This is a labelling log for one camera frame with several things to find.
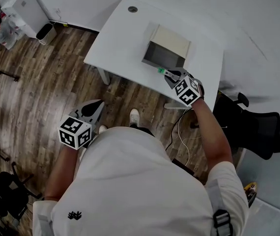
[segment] white table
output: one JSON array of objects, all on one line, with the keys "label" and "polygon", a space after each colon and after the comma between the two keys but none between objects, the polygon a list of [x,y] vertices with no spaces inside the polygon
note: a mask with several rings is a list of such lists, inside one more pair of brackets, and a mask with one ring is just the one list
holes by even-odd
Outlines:
[{"label": "white table", "polygon": [[[128,11],[138,8],[136,13]],[[138,0],[122,0],[98,34],[84,62],[97,67],[104,83],[108,72],[134,81],[172,99],[177,99],[157,69],[142,61],[150,37],[158,25],[191,41],[184,68],[201,80],[204,100],[214,108],[222,70],[223,49],[197,29],[158,8]]]}]

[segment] white sneaker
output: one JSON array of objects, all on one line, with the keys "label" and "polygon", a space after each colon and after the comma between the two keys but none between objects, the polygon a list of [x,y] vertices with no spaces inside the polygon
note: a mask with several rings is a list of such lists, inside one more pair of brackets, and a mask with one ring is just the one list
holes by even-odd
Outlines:
[{"label": "white sneaker", "polygon": [[99,128],[99,134],[103,133],[103,132],[106,131],[106,130],[107,130],[107,127],[106,127],[106,126],[104,126],[104,125],[100,126],[100,128]]},{"label": "white sneaker", "polygon": [[134,108],[133,110],[131,110],[129,118],[129,126],[131,126],[132,124],[139,126],[140,115],[137,109]]}]

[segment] yellow object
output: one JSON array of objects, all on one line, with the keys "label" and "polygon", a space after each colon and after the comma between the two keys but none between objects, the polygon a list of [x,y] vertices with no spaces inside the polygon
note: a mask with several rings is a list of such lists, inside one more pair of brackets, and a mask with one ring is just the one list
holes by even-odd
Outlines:
[{"label": "yellow object", "polygon": [[257,192],[257,183],[251,182],[244,188],[244,191],[247,192],[249,189],[253,189],[255,192]]}]

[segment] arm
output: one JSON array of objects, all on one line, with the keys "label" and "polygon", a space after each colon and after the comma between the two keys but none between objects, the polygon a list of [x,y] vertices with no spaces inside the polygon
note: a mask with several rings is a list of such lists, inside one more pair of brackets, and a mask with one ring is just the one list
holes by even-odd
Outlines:
[{"label": "arm", "polygon": [[73,181],[78,151],[64,146],[47,181],[45,200],[59,201]]},{"label": "arm", "polygon": [[192,105],[192,108],[199,122],[203,149],[208,161],[208,171],[220,162],[233,163],[227,138],[207,104],[203,99],[199,99]]}]

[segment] plastic bag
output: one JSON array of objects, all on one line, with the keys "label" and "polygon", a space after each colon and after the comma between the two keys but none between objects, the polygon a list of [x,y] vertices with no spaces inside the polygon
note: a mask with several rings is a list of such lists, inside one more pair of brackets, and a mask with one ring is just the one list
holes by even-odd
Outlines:
[{"label": "plastic bag", "polygon": [[5,19],[0,24],[0,44],[10,50],[17,41],[13,29],[9,25],[8,19]]},{"label": "plastic bag", "polygon": [[16,24],[10,19],[10,17],[8,17],[8,22],[11,29],[15,33],[17,40],[20,40],[24,36],[24,32],[18,26],[16,26]]}]

